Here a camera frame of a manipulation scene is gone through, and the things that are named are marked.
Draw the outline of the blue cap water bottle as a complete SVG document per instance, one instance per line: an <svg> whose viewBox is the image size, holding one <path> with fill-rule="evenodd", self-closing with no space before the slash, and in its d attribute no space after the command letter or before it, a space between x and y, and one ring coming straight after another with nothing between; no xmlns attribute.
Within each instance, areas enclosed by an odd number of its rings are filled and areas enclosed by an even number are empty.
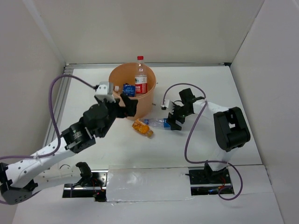
<svg viewBox="0 0 299 224"><path fill-rule="evenodd" d="M167 118L142 119L142 122L156 129L170 130L171 128L171 126L167 123Z"/></svg>

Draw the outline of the white cap blue label bottle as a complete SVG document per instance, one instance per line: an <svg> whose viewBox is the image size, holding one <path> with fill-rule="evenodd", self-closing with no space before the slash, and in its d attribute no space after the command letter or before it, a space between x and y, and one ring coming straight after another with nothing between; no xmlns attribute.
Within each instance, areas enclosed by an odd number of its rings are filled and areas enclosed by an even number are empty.
<svg viewBox="0 0 299 224"><path fill-rule="evenodd" d="M123 86L115 86L114 91L118 94L125 94L128 97L135 97L135 86L123 84Z"/></svg>

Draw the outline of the orange juice bottle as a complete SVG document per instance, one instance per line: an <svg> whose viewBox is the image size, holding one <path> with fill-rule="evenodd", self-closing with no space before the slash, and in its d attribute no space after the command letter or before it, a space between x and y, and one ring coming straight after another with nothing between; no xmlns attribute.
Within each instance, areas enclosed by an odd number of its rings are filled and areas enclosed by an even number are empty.
<svg viewBox="0 0 299 224"><path fill-rule="evenodd" d="M137 131L139 134L144 135L148 138L151 138L153 135L153 131L150 129L150 127L142 122L141 120L137 119L133 124L132 128Z"/></svg>

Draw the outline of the red label water bottle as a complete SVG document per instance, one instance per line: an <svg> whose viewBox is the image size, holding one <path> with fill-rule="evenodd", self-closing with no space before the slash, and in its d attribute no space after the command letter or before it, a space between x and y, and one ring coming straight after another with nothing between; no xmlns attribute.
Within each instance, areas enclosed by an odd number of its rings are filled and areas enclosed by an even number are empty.
<svg viewBox="0 0 299 224"><path fill-rule="evenodd" d="M148 91L147 66L143 56L137 56L137 68L135 73L135 94L141 95Z"/></svg>

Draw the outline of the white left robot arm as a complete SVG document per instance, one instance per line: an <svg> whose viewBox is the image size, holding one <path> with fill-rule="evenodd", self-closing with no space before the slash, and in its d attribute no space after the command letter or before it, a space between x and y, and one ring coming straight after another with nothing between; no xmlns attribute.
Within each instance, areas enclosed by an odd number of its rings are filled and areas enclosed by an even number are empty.
<svg viewBox="0 0 299 224"><path fill-rule="evenodd" d="M49 145L30 159L0 165L0 195L5 204L15 205L30 199L43 189L65 183L87 186L93 174L86 162L54 170L53 166L95 145L103 138L116 118L133 117L138 100L121 94L113 102L97 100L77 123L62 131Z"/></svg>

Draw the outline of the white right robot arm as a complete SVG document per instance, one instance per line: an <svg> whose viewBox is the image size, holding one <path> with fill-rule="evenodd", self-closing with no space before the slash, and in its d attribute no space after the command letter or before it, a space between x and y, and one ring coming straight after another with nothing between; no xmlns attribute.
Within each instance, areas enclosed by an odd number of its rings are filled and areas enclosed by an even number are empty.
<svg viewBox="0 0 299 224"><path fill-rule="evenodd" d="M199 161L191 161L187 158L189 141L197 122L201 117L205 117L214 123L215 141L218 146L214 150L212 158L203 162L205 164L205 180L214 183L219 179L220 172L226 168L237 148L243 147L245 143L249 142L251 135L239 107L228 108L212 103L207 100L206 94L201 88L197 89L202 92L202 96L195 96L190 88L179 92L182 105L167 100L166 91L161 102L161 109L169 110L166 122L172 131L182 130L181 125L185 122L186 117L197 115L184 149L185 160L190 164L200 164Z"/></svg>

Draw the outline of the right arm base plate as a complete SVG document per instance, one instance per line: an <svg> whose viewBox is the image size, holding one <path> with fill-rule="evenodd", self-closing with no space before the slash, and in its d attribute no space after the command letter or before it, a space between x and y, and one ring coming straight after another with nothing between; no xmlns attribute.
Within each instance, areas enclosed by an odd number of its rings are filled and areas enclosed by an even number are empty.
<svg viewBox="0 0 299 224"><path fill-rule="evenodd" d="M185 174L190 180L191 195L217 195L234 194L229 171L224 168L220 171L212 171L208 166L204 168L192 168Z"/></svg>

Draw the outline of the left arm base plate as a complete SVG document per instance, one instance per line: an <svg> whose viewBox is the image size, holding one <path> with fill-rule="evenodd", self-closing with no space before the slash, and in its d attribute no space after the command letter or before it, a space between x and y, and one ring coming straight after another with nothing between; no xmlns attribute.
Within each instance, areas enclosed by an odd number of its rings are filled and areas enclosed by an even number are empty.
<svg viewBox="0 0 299 224"><path fill-rule="evenodd" d="M92 170L92 179L85 186L65 184L62 198L90 198L95 202L106 202L108 170Z"/></svg>

